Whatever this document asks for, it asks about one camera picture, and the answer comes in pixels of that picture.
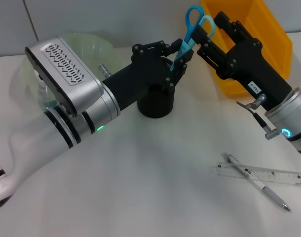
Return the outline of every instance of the clear plastic ruler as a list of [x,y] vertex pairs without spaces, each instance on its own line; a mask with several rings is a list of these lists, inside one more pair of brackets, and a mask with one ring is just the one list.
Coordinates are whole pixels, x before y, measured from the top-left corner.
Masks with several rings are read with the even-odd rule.
[[261,181],[283,183],[283,184],[292,184],[301,186],[301,173],[277,170],[277,169],[267,169],[253,166],[245,165],[234,165],[231,163],[218,163],[218,175],[237,177],[237,178],[246,178],[239,170],[244,169],[249,172],[250,179],[260,179]]

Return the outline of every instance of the scissors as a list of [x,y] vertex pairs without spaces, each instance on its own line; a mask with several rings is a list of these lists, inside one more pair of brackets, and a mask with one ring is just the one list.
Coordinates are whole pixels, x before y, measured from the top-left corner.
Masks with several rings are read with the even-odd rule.
[[[199,12],[199,18],[197,19],[196,23],[194,25],[191,24],[190,22],[190,13],[192,10],[198,10]],[[182,42],[182,45],[180,46],[179,48],[179,51],[176,55],[176,58],[175,60],[177,60],[179,57],[181,57],[184,53],[186,53],[188,50],[192,49],[195,45],[195,42],[193,39],[191,39],[191,34],[193,32],[193,30],[198,26],[202,26],[203,23],[205,22],[205,20],[208,20],[211,24],[211,32],[210,34],[208,35],[208,37],[212,37],[212,35],[214,34],[215,32],[215,23],[214,23],[214,20],[211,16],[209,15],[204,15],[204,10],[202,7],[200,6],[197,6],[197,5],[194,5],[192,7],[190,7],[187,12],[186,12],[186,26],[187,26],[187,33],[186,33],[186,36],[185,36],[185,39],[184,41]],[[171,65],[170,67],[170,70],[174,70],[174,64]]]

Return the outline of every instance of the white pen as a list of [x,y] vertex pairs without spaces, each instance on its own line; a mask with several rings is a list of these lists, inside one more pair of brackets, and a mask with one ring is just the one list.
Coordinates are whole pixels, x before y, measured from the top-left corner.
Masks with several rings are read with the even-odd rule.
[[[234,165],[242,165],[235,157],[232,155],[227,155],[226,160],[228,163],[232,163]],[[240,168],[239,166],[235,166],[244,176],[250,178],[251,172],[248,169]],[[263,193],[270,198],[274,203],[276,203],[281,208],[291,211],[288,205],[277,195],[275,194],[267,185],[265,185],[262,181],[257,179],[249,179],[252,183],[254,183],[257,187],[263,191]]]

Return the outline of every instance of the white table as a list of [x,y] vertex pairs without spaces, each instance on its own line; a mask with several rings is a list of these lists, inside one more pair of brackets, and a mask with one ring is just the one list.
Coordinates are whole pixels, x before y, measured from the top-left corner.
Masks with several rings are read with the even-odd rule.
[[[289,37],[288,82],[301,87],[301,33]],[[130,48],[118,52],[129,64]],[[0,58],[0,137],[30,116],[8,95],[22,60]],[[269,184],[287,213],[246,180],[217,176],[222,152],[301,172],[301,155],[282,136],[267,141],[195,54],[168,116],[146,118],[133,104],[36,172],[0,209],[0,237],[301,237],[301,187]]]

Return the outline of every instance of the yellow plastic bin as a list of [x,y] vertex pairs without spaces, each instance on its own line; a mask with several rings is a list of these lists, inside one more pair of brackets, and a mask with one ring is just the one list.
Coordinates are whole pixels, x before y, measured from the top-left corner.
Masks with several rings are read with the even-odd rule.
[[[253,37],[262,42],[265,60],[283,79],[289,76],[292,42],[262,0],[201,0],[201,4],[205,14],[213,18],[223,11],[231,22],[239,20]],[[203,28],[210,32],[209,24],[204,24]],[[225,53],[234,46],[229,36],[218,28],[211,40]],[[248,94],[239,82],[233,79],[222,80],[216,75],[214,69],[211,68],[211,71],[225,95],[237,97]]]

